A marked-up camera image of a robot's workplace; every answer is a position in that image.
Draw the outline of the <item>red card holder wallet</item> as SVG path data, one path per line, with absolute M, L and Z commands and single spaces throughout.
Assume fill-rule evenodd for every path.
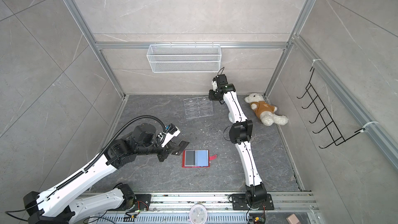
M 208 168 L 210 162 L 217 159 L 217 155 L 211 156 L 209 150 L 184 150 L 182 154 L 183 168 Z

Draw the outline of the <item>grey credit card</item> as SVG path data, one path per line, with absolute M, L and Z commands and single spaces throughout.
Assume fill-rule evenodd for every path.
M 184 151 L 184 167 L 194 167 L 196 166 L 195 161 L 196 151 L 194 150 L 185 150 Z

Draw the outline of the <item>blue credit card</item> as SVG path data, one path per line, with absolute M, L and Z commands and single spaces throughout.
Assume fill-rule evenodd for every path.
M 209 167 L 209 151 L 196 150 L 195 161 L 196 167 Z

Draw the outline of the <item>clear acrylic organizer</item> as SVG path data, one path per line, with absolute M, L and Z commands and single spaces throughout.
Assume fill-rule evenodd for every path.
M 205 96 L 184 99 L 183 104 L 186 119 L 195 119 L 214 115 L 212 101 Z

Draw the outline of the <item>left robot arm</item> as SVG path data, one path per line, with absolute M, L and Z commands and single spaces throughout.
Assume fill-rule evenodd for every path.
M 136 195 L 127 184 L 117 184 L 111 191 L 93 197 L 80 195 L 102 178 L 137 156 L 156 155 L 163 162 L 169 155 L 179 156 L 188 142 L 172 141 L 180 134 L 173 124 L 156 134 L 152 124 L 142 123 L 124 135 L 116 136 L 100 153 L 79 171 L 48 190 L 32 191 L 25 195 L 24 211 L 29 224 L 73 224 L 102 211 L 125 211 L 137 206 Z

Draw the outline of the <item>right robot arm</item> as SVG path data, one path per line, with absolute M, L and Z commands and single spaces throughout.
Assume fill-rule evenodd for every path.
M 219 101 L 221 104 L 226 103 L 229 110 L 228 117 L 232 123 L 229 137 L 239 153 L 245 172 L 246 202 L 251 209 L 259 208 L 267 199 L 267 191 L 258 174 L 251 150 L 253 123 L 245 116 L 238 101 L 236 89 L 233 84 L 228 83 L 226 75 L 215 76 L 212 87 L 213 89 L 209 91 L 209 99 Z

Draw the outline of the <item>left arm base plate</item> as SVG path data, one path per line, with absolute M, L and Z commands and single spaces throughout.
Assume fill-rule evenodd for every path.
M 127 200 L 125 209 L 129 211 L 149 210 L 151 198 L 151 194 L 137 194 L 133 198 Z

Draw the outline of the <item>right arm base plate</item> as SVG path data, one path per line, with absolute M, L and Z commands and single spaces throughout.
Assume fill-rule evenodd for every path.
M 267 194 L 265 199 L 253 204 L 247 201 L 245 194 L 231 194 L 229 195 L 229 201 L 232 203 L 234 211 L 243 211 L 249 209 L 271 211 L 275 209 L 273 199 L 270 194 Z

